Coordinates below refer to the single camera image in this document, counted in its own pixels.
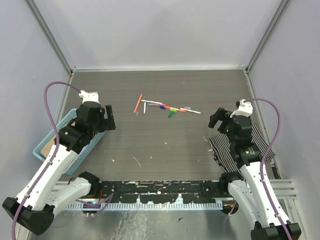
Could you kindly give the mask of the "orange slim pen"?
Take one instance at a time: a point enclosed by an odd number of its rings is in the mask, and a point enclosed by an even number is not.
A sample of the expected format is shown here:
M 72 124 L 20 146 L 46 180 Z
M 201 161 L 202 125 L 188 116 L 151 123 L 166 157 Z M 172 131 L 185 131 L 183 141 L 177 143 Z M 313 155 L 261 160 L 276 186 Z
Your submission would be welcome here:
M 141 102 L 141 100 L 142 100 L 142 97 L 143 97 L 143 94 L 141 93 L 140 94 L 140 96 L 139 96 L 139 98 L 138 98 L 138 100 L 137 100 L 137 103 L 136 103 L 136 105 L 135 105 L 135 108 L 134 108 L 134 113 L 136 113 L 137 112 L 137 110 L 138 110 L 138 108 L 139 108 L 139 105 L 140 105 L 140 102 Z

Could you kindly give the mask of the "white marker lime end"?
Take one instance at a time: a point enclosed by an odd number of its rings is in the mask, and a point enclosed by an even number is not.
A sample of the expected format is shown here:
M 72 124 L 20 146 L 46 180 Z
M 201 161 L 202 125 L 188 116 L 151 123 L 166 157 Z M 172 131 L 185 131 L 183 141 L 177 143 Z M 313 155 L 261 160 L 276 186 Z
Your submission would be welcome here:
M 141 102 L 150 103 L 150 104 L 158 104 L 158 105 L 163 105 L 164 104 L 162 102 L 157 102 L 157 101 L 152 101 L 152 100 L 144 100 L 144 99 L 142 99 Z

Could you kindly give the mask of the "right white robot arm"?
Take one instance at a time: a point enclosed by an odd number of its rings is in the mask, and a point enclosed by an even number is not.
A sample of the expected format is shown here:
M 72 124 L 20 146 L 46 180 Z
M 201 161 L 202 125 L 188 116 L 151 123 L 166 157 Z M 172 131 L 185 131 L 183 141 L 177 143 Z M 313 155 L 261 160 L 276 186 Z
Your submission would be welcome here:
M 208 127 L 221 122 L 218 131 L 230 142 L 230 155 L 238 171 L 223 173 L 220 192 L 233 197 L 251 225 L 253 240 L 297 240 L 302 234 L 298 223 L 292 223 L 280 205 L 264 172 L 262 154 L 252 137 L 249 116 L 234 115 L 219 108 L 209 118 Z

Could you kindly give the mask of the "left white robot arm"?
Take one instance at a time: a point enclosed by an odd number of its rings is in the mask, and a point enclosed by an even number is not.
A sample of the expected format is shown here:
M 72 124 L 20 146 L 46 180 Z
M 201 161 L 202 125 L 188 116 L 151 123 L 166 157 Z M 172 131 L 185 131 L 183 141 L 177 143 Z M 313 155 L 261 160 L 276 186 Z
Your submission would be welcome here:
M 7 197 L 2 207 L 12 218 L 33 234 L 43 234 L 55 216 L 72 202 L 100 194 L 100 179 L 87 171 L 56 193 L 53 188 L 98 135 L 115 130 L 111 105 L 102 107 L 98 102 L 86 101 L 76 110 L 76 117 L 56 132 L 54 144 L 39 170 L 26 187 L 16 196 Z

